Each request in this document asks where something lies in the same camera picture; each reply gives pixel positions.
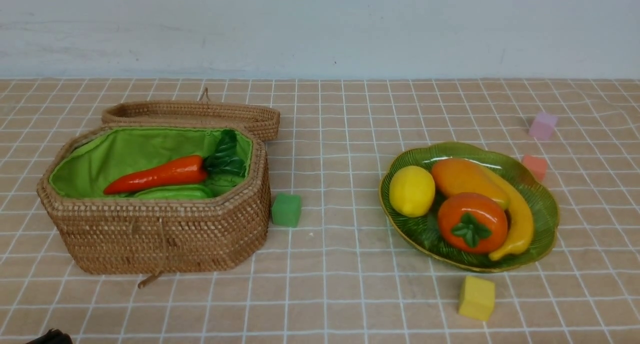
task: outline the green block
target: green block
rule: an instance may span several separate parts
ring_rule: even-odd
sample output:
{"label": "green block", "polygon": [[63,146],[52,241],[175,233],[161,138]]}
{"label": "green block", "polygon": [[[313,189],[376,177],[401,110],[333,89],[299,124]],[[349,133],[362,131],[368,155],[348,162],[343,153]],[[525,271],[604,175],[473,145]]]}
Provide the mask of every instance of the green block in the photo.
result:
{"label": "green block", "polygon": [[295,194],[280,193],[271,207],[273,224],[289,228],[297,228],[302,214],[302,198]]}

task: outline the leaf-shaped plate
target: leaf-shaped plate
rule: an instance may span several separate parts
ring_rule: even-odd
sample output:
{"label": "leaf-shaped plate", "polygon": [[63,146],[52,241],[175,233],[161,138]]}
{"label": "leaf-shaped plate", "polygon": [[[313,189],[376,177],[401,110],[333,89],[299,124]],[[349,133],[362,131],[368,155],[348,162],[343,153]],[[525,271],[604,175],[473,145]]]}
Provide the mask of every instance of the leaf-shaped plate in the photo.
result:
{"label": "leaf-shaped plate", "polygon": [[[524,253],[506,255],[501,260],[492,261],[487,255],[466,253],[448,244],[438,230],[438,209],[445,199],[439,192],[436,192],[434,203],[425,216],[408,218],[391,207],[389,183],[398,170],[407,166],[419,166],[431,171],[435,162],[451,157],[466,158],[488,167],[522,194],[535,222],[533,241]],[[508,155],[458,141],[444,141],[398,155],[380,182],[379,200],[391,225],[409,244],[437,260],[477,273],[509,271],[544,258],[555,246],[560,222],[556,199],[523,164]]]}

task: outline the white wall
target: white wall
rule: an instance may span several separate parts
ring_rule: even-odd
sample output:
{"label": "white wall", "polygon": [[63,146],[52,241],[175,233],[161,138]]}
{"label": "white wall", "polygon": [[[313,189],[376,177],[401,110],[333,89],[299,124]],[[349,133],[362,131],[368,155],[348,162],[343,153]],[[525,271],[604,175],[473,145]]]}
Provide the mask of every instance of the white wall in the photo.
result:
{"label": "white wall", "polygon": [[0,0],[0,76],[640,78],[640,0]]}

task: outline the persimmon calyx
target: persimmon calyx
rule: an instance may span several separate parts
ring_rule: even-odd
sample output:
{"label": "persimmon calyx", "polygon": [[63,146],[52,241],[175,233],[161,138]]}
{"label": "persimmon calyx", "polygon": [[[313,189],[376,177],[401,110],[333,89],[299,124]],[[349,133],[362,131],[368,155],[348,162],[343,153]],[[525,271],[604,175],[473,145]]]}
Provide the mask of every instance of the persimmon calyx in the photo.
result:
{"label": "persimmon calyx", "polygon": [[482,239],[491,237],[491,229],[480,223],[476,217],[466,211],[460,217],[460,223],[451,228],[451,234],[464,239],[469,248],[475,248]]}

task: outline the foam cube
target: foam cube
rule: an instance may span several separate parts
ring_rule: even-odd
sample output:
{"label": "foam cube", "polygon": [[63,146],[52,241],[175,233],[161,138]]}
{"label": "foam cube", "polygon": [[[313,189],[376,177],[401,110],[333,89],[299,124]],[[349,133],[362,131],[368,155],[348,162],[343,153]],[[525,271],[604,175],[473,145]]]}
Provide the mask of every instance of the foam cube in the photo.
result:
{"label": "foam cube", "polygon": [[542,182],[542,180],[545,179],[548,166],[545,158],[527,154],[522,158],[522,164],[531,171],[531,174],[533,174],[538,182]]}
{"label": "foam cube", "polygon": [[492,281],[467,275],[462,283],[457,313],[471,319],[486,322],[496,306],[496,284]]}
{"label": "foam cube", "polygon": [[302,198],[295,194],[279,193],[271,207],[271,218],[276,226],[298,227],[302,214]]}
{"label": "foam cube", "polygon": [[548,141],[554,133],[558,117],[541,111],[535,116],[528,134],[540,141]]}

